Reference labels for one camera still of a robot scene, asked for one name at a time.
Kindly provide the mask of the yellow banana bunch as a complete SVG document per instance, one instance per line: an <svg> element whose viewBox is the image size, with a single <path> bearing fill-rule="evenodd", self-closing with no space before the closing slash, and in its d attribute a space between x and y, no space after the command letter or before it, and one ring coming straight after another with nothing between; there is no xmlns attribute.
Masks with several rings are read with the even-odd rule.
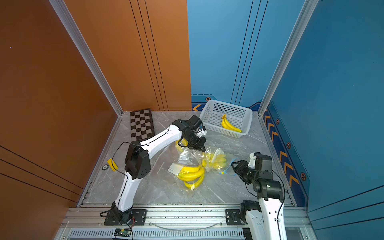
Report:
<svg viewBox="0 0 384 240"><path fill-rule="evenodd" d="M222 124L222 127L223 127L224 129L231 130L231 131L238 132L238 133L241 133L241 132L242 132L241 129L239 129L239 128L233 126L233 125L227 120L227 115L226 115L226 114L222 115L222 122L221 122L221 124Z"/></svg>

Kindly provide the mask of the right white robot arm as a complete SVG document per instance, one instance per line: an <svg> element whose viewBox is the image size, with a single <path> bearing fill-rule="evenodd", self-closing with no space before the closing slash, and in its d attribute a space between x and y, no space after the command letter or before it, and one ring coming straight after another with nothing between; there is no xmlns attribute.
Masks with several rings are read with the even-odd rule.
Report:
<svg viewBox="0 0 384 240"><path fill-rule="evenodd" d="M251 153L250 160L231 163L235 174L251 185L257 200L240 204L241 222L248 225L253 240L286 240L284 221L285 188L282 181L273 179L272 157Z"/></svg>

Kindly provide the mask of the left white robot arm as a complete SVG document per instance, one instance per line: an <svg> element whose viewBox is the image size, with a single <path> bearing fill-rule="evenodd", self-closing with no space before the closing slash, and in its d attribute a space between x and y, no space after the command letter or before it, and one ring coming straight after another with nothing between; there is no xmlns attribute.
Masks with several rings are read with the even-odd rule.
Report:
<svg viewBox="0 0 384 240"><path fill-rule="evenodd" d="M142 179L151 171L151 158L169 144L175 141L180 144L183 139L188 143L187 148L205 152L206 134L202 120L193 115L188 120L173 121L165 130L148 140L130 143L125 159L125 171L122 173L125 178L120 193L111 208L100 213L100 216L105 218L104 224L132 226L134 197Z"/></svg>

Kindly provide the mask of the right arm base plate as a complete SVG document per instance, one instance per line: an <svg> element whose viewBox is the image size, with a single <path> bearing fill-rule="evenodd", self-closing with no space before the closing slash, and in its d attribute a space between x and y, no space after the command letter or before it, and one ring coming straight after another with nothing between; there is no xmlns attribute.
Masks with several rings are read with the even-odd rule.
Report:
<svg viewBox="0 0 384 240"><path fill-rule="evenodd" d="M228 226L247 225L246 214L239 209L226 209L225 214Z"/></svg>

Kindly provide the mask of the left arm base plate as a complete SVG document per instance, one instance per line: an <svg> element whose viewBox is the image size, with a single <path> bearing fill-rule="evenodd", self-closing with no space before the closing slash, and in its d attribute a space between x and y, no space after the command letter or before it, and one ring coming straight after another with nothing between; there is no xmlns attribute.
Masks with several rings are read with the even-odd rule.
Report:
<svg viewBox="0 0 384 240"><path fill-rule="evenodd" d="M105 217L105 226L144 226L147 216L146 209L132 209L116 216L112 210L108 210Z"/></svg>

